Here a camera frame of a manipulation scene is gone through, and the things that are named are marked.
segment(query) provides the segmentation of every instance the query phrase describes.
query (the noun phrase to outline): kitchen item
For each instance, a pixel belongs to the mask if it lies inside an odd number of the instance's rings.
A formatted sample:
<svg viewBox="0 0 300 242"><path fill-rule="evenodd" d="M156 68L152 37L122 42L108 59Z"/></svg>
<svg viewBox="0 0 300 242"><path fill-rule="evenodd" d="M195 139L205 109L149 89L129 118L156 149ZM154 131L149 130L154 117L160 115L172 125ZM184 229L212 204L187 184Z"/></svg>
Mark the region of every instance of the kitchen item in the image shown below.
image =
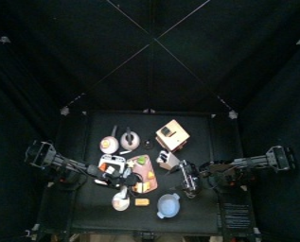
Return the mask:
<svg viewBox="0 0 300 242"><path fill-rule="evenodd" d="M116 136L116 130L117 130L117 125L114 126L112 136L106 136L104 138L104 140L101 141L101 150L105 154L113 154L120 147L118 140L114 137Z"/></svg>
<svg viewBox="0 0 300 242"><path fill-rule="evenodd" d="M125 173L125 167L126 167L126 159L121 156L116 155L108 155L105 154L100 160L98 168L101 170L108 170L110 167L120 173ZM108 185L106 181L102 179L96 179L94 182L97 184Z"/></svg>
<svg viewBox="0 0 300 242"><path fill-rule="evenodd" d="M128 127L126 133L124 134L121 138L121 145L124 149L126 150L134 150L138 148L141 143L140 136L136 132L130 131L130 128Z"/></svg>
<svg viewBox="0 0 300 242"><path fill-rule="evenodd" d="M125 209L129 207L130 200L128 197L128 187L126 186L124 186L121 192L116 194L112 204L117 211L125 211Z"/></svg>
<svg viewBox="0 0 300 242"><path fill-rule="evenodd" d="M141 155L130 158L126 162L132 171L141 175L142 182L137 184L136 191L140 193L148 193L157 188L157 180L150 162L149 155Z"/></svg>
<svg viewBox="0 0 300 242"><path fill-rule="evenodd" d="M157 202L157 215L160 218L173 217L180 210L180 196L177 193L164 195Z"/></svg>
<svg viewBox="0 0 300 242"><path fill-rule="evenodd" d="M156 161L160 163L160 166L168 170L172 170L180 164L180 160L173 153L166 150L161 150Z"/></svg>
<svg viewBox="0 0 300 242"><path fill-rule="evenodd" d="M169 152L174 153L183 149L184 145L191 138L189 133L183 129L180 124L173 120L157 132L156 140Z"/></svg>

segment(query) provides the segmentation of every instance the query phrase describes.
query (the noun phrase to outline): black table surface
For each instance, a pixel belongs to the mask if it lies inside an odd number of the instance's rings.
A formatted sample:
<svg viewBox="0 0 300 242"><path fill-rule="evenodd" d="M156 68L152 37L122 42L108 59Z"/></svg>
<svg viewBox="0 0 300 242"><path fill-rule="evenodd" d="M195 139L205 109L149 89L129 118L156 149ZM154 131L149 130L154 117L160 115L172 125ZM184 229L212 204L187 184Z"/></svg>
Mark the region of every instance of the black table surface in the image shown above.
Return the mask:
<svg viewBox="0 0 300 242"><path fill-rule="evenodd" d="M58 130L57 151L67 158L98 164L102 157L100 142L110 135L114 125L118 126L117 138L121 140L126 127L138 133L141 142L153 141L153 149L141 146L129 154L122 155L126 160L138 155L149 155L158 182L158 187L140 198L149 199L148 207L130 205L122 212L112 206L113 196L118 190L100 186L92 178L80 188L73 203L70 215L70 195L50 188L46 190L47 199L43 220L49 227L63 227L70 220L70 229L78 232L154 232L184 234L219 234L219 206L216 192L207 187L195 199L189 199L183 191L170 188L183 181L181 172L165 176L168 170L156 162L162 147L154 140L156 132L172 120L191 134L185 147L174 155L197 165L213 160L229 160L243 156L241 143L237 130L237 121L228 114L204 113L156 113L140 112L89 112L69 115L63 118ZM161 219L157 216L157 201L165 194L176 192L180 195L180 212L172 218Z"/></svg>

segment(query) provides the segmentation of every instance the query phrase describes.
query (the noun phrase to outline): orange object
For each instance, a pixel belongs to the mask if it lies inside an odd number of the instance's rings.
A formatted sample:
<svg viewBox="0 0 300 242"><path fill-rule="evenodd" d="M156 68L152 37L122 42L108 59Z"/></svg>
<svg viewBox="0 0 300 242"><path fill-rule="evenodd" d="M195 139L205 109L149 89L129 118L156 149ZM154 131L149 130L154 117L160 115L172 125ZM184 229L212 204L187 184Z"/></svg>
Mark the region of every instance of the orange object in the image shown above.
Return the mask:
<svg viewBox="0 0 300 242"><path fill-rule="evenodd" d="M100 169L105 172L106 171L106 163L102 163L102 165L100 166Z"/></svg>

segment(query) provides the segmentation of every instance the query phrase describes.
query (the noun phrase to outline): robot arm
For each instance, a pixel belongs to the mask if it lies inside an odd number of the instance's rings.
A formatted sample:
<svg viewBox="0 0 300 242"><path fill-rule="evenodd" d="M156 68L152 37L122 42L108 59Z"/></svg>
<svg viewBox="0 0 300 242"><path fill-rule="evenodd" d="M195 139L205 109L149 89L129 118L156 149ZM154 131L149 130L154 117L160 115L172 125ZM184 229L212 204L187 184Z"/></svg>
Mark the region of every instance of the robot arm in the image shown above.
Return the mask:
<svg viewBox="0 0 300 242"><path fill-rule="evenodd" d="M201 190L201 178L219 176L219 184L247 185L255 179L252 170L272 168L276 172L295 168L295 160L290 148L272 147L263 156L235 159L233 161L213 161L199 168L195 164L183 161L179 169L183 170L184 181L181 188L187 196L193 198Z"/></svg>
<svg viewBox="0 0 300 242"><path fill-rule="evenodd" d="M65 158L55 150L53 144L35 141L26 151L26 163L45 170L49 166L53 167L61 174L67 174L73 171L86 176L105 180L110 184L117 184L120 181L120 172L113 171L112 174L102 171L96 165L80 163Z"/></svg>

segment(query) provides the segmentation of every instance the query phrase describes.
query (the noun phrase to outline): white object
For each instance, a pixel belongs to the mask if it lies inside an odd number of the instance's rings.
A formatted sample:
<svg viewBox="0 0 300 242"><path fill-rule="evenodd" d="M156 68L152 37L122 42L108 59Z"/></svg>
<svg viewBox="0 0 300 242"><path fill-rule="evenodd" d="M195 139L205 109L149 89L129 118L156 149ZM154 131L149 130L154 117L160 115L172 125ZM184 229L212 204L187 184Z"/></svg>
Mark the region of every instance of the white object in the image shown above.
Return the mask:
<svg viewBox="0 0 300 242"><path fill-rule="evenodd" d="M180 196L177 193L164 195L157 202L157 215L160 218L173 217L180 210Z"/></svg>
<svg viewBox="0 0 300 242"><path fill-rule="evenodd" d="M108 155L105 154L101 158L101 161L100 161L100 164L98 164L98 167L102 166L102 164L106 163L109 165L118 165L120 166L120 173L124 174L125 172L125 164L126 164L126 159L122 157L122 156L116 156L116 155ZM94 182L97 184L102 184L102 185L106 185L106 182L105 181L101 181L98 179L94 180Z"/></svg>
<svg viewBox="0 0 300 242"><path fill-rule="evenodd" d="M114 126L112 136L106 136L104 138L104 140L101 141L101 150L105 154L113 154L120 147L118 140L114 137L116 136L116 130L117 130L117 126Z"/></svg>
<svg viewBox="0 0 300 242"><path fill-rule="evenodd" d="M128 187L124 186L121 192L116 194L112 201L113 207L117 211L125 211L125 209L129 207L130 200L129 198L126 198L126 194L128 194Z"/></svg>
<svg viewBox="0 0 300 242"><path fill-rule="evenodd" d="M176 156L165 150L160 152L156 161L158 162L160 166L168 170L172 170L173 167L180 164L180 160L176 158Z"/></svg>
<svg viewBox="0 0 300 242"><path fill-rule="evenodd" d="M130 131L130 128L128 127L126 133L124 134L121 138L121 145L124 149L126 150L134 150L138 148L141 143L140 136L136 132Z"/></svg>

